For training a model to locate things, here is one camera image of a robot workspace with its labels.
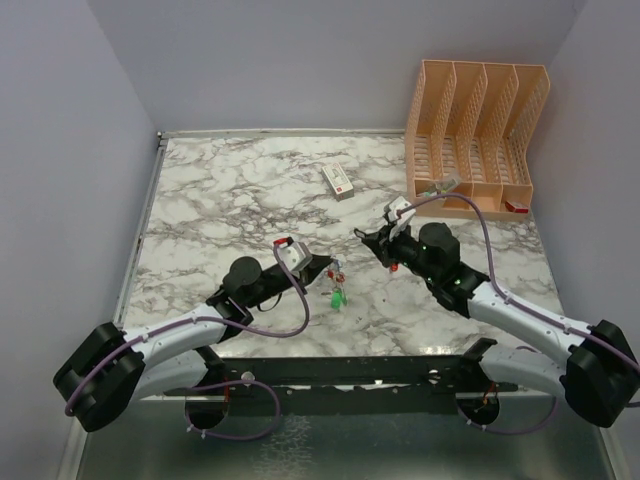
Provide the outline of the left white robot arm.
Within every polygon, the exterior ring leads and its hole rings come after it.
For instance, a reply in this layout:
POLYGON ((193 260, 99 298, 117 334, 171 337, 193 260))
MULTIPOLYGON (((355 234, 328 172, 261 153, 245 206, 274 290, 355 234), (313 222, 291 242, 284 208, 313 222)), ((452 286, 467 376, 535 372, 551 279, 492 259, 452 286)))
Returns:
POLYGON ((334 262, 292 240, 275 245, 273 254, 269 268, 251 256, 237 258, 214 294, 177 318, 130 330, 112 322, 95 327, 53 377, 65 415, 94 432, 149 396, 180 389, 227 393, 237 386, 213 346, 243 332, 277 339, 301 334, 311 319, 306 289, 334 262), (254 326, 251 311, 289 289, 302 305, 302 323, 288 331, 254 326))

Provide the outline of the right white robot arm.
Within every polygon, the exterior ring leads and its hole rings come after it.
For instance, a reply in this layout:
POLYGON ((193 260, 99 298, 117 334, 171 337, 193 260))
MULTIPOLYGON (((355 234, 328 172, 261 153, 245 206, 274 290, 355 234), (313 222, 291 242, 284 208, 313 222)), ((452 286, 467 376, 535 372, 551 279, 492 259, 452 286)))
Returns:
POLYGON ((493 381, 562 396, 582 419, 610 427, 639 389, 639 365, 623 333, 557 315, 503 290, 460 258, 460 243, 444 223, 411 229, 385 225, 355 236, 385 267, 404 265, 425 281, 445 309, 493 325, 524 341, 539 358, 492 347, 459 367, 461 383, 481 391, 493 381))

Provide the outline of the green key tag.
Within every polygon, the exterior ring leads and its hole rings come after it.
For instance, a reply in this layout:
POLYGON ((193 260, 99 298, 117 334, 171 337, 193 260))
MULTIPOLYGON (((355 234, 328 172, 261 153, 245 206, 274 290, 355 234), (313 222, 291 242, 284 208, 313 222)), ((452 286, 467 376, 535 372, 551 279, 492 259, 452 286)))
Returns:
POLYGON ((334 290, 331 295, 330 304, 332 309, 340 310, 342 306, 346 304, 344 293, 339 289, 334 290))

